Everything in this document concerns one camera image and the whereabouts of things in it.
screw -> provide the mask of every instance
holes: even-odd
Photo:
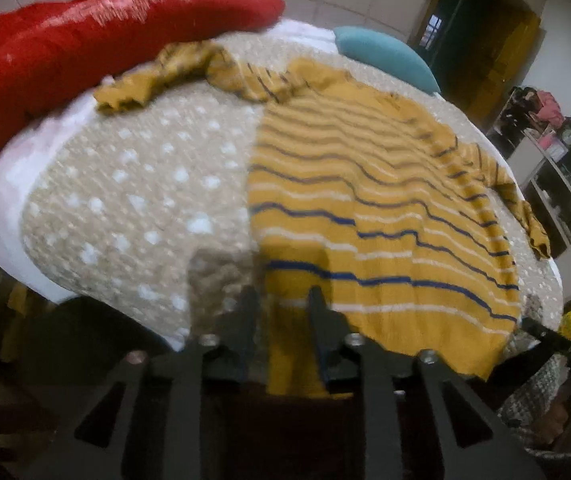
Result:
[[[216,334],[203,334],[199,337],[199,344],[208,348],[219,346],[219,336]]]
[[[365,338],[358,332],[353,332],[345,336],[343,342],[347,346],[363,346],[365,344]]]
[[[439,356],[434,350],[422,350],[419,352],[419,359],[426,365],[433,365],[439,360]]]
[[[126,355],[126,361],[131,365],[140,365],[146,362],[148,354],[143,350],[133,350],[128,355]]]

white sheet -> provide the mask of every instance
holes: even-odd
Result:
[[[334,33],[308,23],[283,19],[264,34],[296,41],[323,52],[337,53]],[[0,267],[54,303],[61,303],[76,294],[50,281],[28,258],[21,240],[21,213],[30,192],[38,186],[42,171],[54,160],[67,140],[96,116],[92,90],[88,90],[64,110],[51,113],[25,128],[0,154]],[[480,131],[479,137],[487,150],[511,174],[507,162]],[[556,264],[553,260],[549,262],[561,284]]]

window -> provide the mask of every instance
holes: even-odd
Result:
[[[427,27],[425,28],[425,31],[423,32],[423,37],[421,38],[421,41],[419,41],[419,46],[422,46],[426,50],[430,50],[430,47],[432,46],[432,43],[435,41],[435,38],[437,37],[437,32],[439,30],[439,27],[441,27],[442,23],[443,20],[433,14],[432,17],[430,18],[429,23],[427,24]]]

shirt sleeve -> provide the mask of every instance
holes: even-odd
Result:
[[[534,216],[530,203],[519,198],[517,183],[512,180],[507,170],[476,142],[459,142],[458,153],[472,178],[499,193],[501,200],[528,234],[530,247],[539,256],[549,258],[550,241],[548,235]]]

doorway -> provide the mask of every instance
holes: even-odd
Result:
[[[433,0],[410,45],[443,97],[484,128],[533,49],[539,23],[517,0]]]

